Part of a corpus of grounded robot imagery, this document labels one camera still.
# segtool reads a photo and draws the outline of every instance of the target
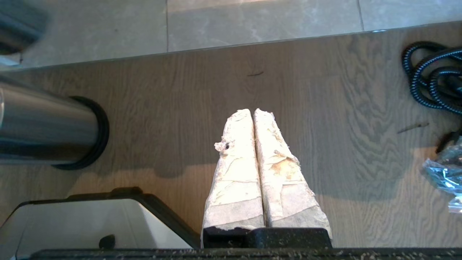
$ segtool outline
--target laminate flooring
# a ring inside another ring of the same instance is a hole
[[[417,104],[400,56],[462,43],[462,24],[199,50],[10,73],[109,116],[92,166],[0,167],[0,222],[21,202],[139,186],[200,232],[228,116],[272,111],[326,212],[336,247],[456,247],[462,215],[421,171],[460,118]],[[397,134],[418,122],[429,126]]]

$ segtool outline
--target gray tile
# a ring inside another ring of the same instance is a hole
[[[24,67],[87,62],[167,51],[165,0],[29,0],[52,18]]]
[[[461,0],[359,0],[364,30],[462,20]]]
[[[168,0],[169,51],[361,31],[356,0]]]

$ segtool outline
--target plastic bag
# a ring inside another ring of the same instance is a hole
[[[441,151],[436,160],[427,159],[423,167],[439,189],[456,196],[449,202],[449,212],[462,213],[462,138]]]

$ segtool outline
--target tile grout line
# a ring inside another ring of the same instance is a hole
[[[364,22],[363,22],[363,13],[361,12],[361,4],[359,3],[359,0],[356,0],[356,3],[358,5],[358,10],[359,10],[359,21],[361,22],[361,30],[364,31]]]
[[[167,33],[167,52],[169,52],[169,0],[165,0],[165,27]]]

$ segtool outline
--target white paper wrap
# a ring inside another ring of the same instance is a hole
[[[254,113],[261,192],[268,227],[324,228],[329,221],[308,187],[272,113]]]
[[[264,227],[254,124],[248,109],[238,110],[228,118],[215,149],[220,152],[220,159],[206,201],[202,228]]]

